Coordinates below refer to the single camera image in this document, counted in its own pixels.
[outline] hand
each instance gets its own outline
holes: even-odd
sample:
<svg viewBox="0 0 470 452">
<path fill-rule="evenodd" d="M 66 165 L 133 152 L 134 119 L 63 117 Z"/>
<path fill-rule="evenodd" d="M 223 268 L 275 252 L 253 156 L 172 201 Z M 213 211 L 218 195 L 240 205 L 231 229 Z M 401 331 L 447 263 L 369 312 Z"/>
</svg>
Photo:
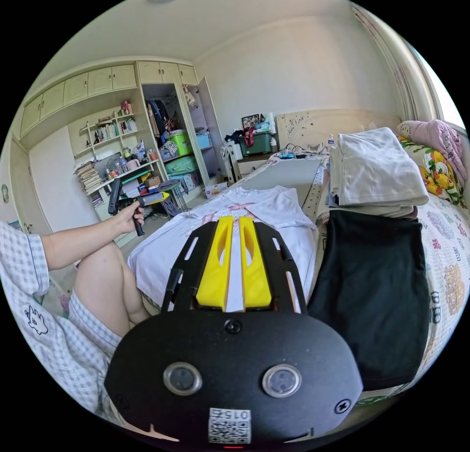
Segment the hand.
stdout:
<svg viewBox="0 0 470 452">
<path fill-rule="evenodd" d="M 119 212 L 115 219 L 121 234 L 132 232 L 136 229 L 134 227 L 134 219 L 137 219 L 143 225 L 143 208 L 139 207 L 139 201 L 135 201 Z"/>
</svg>

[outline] folded white clothes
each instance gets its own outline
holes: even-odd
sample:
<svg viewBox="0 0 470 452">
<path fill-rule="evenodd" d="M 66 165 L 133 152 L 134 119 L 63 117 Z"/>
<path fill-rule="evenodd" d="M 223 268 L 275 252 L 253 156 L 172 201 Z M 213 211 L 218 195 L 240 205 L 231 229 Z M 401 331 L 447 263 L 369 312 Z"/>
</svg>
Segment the folded white clothes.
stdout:
<svg viewBox="0 0 470 452">
<path fill-rule="evenodd" d="M 281 234 L 297 265 L 305 300 L 308 301 L 315 269 L 318 229 L 302 212 L 297 191 L 282 186 L 262 191 L 234 188 L 202 206 L 177 215 L 129 255 L 128 265 L 136 275 L 137 287 L 161 306 L 170 270 L 192 231 L 229 215 L 234 217 L 234 234 L 227 312 L 243 310 L 238 227 L 241 216 L 264 222 Z"/>
<path fill-rule="evenodd" d="M 325 222 L 332 211 L 348 211 L 358 212 L 359 214 L 369 214 L 371 216 L 383 216 L 400 218 L 405 217 L 413 212 L 413 206 L 409 204 L 397 204 L 395 206 L 343 206 L 343 207 L 329 207 L 327 204 L 328 184 L 324 187 L 320 201 L 318 202 L 316 219 L 320 222 Z"/>
<path fill-rule="evenodd" d="M 429 201 L 419 168 L 390 128 L 339 134 L 329 159 L 330 190 L 340 206 L 412 209 Z"/>
</svg>

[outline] person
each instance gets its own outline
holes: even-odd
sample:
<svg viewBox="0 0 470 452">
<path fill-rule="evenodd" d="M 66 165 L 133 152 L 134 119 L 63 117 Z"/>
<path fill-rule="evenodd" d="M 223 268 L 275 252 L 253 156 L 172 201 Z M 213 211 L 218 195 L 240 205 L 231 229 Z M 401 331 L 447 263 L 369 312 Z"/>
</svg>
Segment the person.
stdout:
<svg viewBox="0 0 470 452">
<path fill-rule="evenodd" d="M 29 347 L 51 377 L 81 406 L 118 426 L 126 423 L 104 388 L 122 337 L 151 314 L 114 239 L 143 224 L 135 202 L 91 226 L 29 235 L 0 222 L 0 278 L 10 309 Z M 34 300 L 49 287 L 49 271 L 80 261 L 69 317 L 53 316 Z"/>
</svg>

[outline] leg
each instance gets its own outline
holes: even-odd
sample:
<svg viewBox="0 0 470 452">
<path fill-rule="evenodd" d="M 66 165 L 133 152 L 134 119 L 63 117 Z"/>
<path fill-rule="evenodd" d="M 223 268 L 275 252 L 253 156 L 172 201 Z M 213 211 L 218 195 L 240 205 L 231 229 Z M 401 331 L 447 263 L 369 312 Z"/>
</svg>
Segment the leg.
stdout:
<svg viewBox="0 0 470 452">
<path fill-rule="evenodd" d="M 129 331 L 129 321 L 137 324 L 150 317 L 114 242 L 80 261 L 74 291 L 88 311 L 120 337 Z"/>
</svg>

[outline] qr code sticker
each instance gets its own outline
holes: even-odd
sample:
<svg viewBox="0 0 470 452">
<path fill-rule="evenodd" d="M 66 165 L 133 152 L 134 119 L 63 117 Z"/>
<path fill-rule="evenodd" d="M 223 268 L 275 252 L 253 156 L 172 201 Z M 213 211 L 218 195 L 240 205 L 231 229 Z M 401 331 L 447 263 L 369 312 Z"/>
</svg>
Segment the qr code sticker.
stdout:
<svg viewBox="0 0 470 452">
<path fill-rule="evenodd" d="M 250 444 L 250 410 L 211 408 L 209 410 L 209 442 L 216 444 Z"/>
</svg>

